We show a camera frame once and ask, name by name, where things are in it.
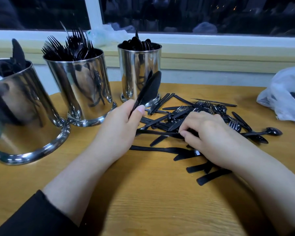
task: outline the person's right hand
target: person's right hand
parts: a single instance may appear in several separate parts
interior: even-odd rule
[[[197,131],[199,137],[188,132],[189,128]],[[238,164],[247,163],[251,157],[262,152],[225,124],[218,114],[191,112],[180,126],[179,133],[208,160],[229,170]]]

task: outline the window sill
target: window sill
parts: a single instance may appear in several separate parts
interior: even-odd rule
[[[45,64],[41,40],[21,40],[26,58]],[[162,44],[162,69],[276,73],[295,66],[295,47]],[[102,47],[108,67],[119,67],[117,43]],[[9,58],[12,44],[0,40],[0,58]]]

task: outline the wall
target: wall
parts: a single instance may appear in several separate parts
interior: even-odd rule
[[[37,64],[35,69],[49,95],[59,92],[47,65]],[[107,68],[109,81],[121,81],[119,68]],[[212,84],[267,87],[274,74],[241,73],[200,70],[162,70],[162,83]]]

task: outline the table top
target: table top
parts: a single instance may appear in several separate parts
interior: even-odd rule
[[[121,82],[110,83],[113,99],[120,102]],[[184,99],[203,98],[235,103],[236,111],[255,131],[277,127],[283,135],[266,136],[260,148],[295,173],[295,123],[279,121],[275,113],[256,103],[264,88],[212,85],[161,84],[160,93],[175,92]],[[67,108],[59,93],[51,96],[61,116]],[[172,98],[163,107],[180,106]],[[153,119],[160,117],[154,114]],[[75,159],[93,140],[99,126],[72,126],[67,141],[37,162],[22,166],[0,163],[0,225],[30,196]],[[157,136],[142,134],[134,145],[149,146]],[[168,138],[157,147],[185,147]],[[233,174],[204,186],[196,179],[203,172],[188,174],[186,167],[205,163],[203,157],[174,162],[174,154],[128,151],[102,176],[83,219],[91,235],[269,235],[273,228],[245,183]]]

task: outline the container base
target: container base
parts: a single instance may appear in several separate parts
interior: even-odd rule
[[[123,94],[123,93],[121,94],[120,98],[121,98],[121,101],[122,101],[123,103],[124,103],[125,101],[128,100],[128,99],[126,99],[126,98],[124,97],[124,94]],[[158,103],[158,102],[160,101],[160,99],[161,99],[161,96],[158,94],[157,97],[156,97],[155,99],[151,100],[150,102],[148,102],[148,103],[145,105],[145,107],[146,107],[146,108],[151,107],[153,104]]]
[[[36,151],[20,155],[10,155],[8,153],[0,151],[0,162],[7,165],[22,165],[36,161],[52,153],[54,150],[56,150],[59,146],[61,146],[64,143],[64,141],[68,138],[70,134],[70,124],[64,119],[62,119],[62,121],[63,126],[61,132],[56,139],[51,141],[51,143]]]
[[[117,104],[113,101],[113,106],[110,111],[114,110],[116,107],[117,107]],[[95,118],[91,120],[80,120],[80,119],[75,119],[68,113],[68,121],[69,123],[77,127],[91,127],[91,126],[102,124],[107,114],[99,118]]]

